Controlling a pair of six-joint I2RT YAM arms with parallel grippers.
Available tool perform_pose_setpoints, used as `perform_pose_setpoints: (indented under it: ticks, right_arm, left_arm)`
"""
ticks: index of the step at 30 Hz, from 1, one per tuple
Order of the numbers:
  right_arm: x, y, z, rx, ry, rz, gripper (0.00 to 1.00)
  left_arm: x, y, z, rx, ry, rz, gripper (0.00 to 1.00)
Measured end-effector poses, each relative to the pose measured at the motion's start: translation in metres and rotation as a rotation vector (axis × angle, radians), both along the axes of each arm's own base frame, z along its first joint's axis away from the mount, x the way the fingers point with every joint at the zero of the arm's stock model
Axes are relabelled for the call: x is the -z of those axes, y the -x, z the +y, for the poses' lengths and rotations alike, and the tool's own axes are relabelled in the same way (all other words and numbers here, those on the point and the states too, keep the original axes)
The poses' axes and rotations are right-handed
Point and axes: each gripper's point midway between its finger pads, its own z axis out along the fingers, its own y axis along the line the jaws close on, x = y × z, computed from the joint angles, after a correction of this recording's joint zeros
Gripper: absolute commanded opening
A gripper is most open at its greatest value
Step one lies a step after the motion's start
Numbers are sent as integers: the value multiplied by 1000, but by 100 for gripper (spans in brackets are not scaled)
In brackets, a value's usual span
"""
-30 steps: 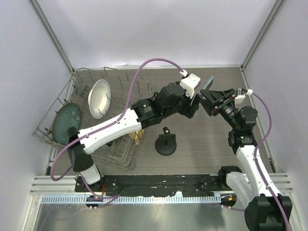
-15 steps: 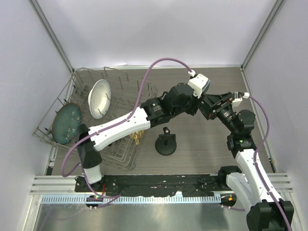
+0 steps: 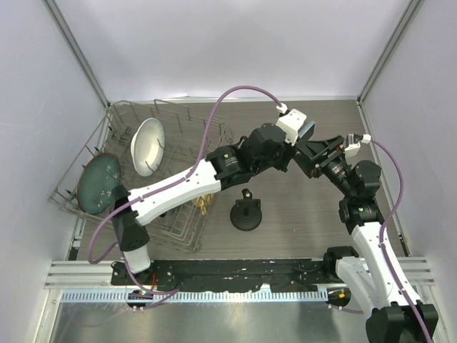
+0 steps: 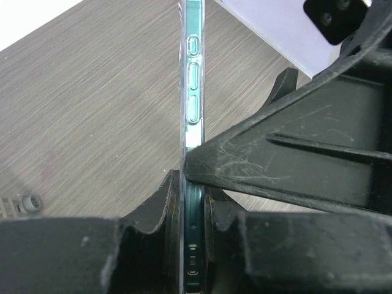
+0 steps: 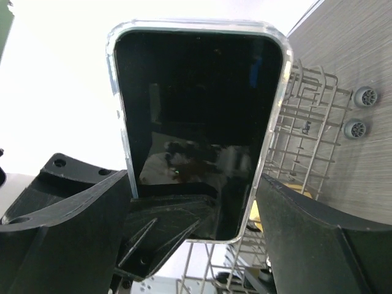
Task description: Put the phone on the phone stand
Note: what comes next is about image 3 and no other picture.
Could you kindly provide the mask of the black smartphone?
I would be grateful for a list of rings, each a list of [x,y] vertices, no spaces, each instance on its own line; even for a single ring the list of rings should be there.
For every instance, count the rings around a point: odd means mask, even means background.
[[[316,123],[314,121],[307,121],[298,131],[299,141],[308,141],[314,134]]]

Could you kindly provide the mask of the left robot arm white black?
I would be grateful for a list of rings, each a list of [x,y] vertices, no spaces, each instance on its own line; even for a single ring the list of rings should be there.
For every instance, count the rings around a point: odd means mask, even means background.
[[[263,124],[237,145],[220,146],[161,182],[130,191],[118,187],[110,215],[128,278],[137,285],[151,279],[147,224],[194,198],[245,184],[269,168],[285,171],[303,135],[302,126],[281,120]]]

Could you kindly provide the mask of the black phone stand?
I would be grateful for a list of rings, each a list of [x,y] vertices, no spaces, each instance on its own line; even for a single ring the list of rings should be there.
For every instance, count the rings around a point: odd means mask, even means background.
[[[262,221],[261,200],[254,198],[252,192],[245,188],[243,198],[237,199],[230,211],[232,225],[243,232],[255,230]]]

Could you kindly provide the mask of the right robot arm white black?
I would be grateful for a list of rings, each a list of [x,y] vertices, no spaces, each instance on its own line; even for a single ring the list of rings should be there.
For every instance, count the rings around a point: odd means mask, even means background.
[[[393,215],[383,216],[376,201],[381,168],[369,160],[355,166],[346,161],[362,144],[375,143],[368,134],[296,143],[294,159],[305,175],[326,176],[344,195],[338,213],[361,252],[330,248],[322,272],[351,290],[366,318],[370,342],[432,342],[438,312],[413,289],[391,246],[386,225]]]

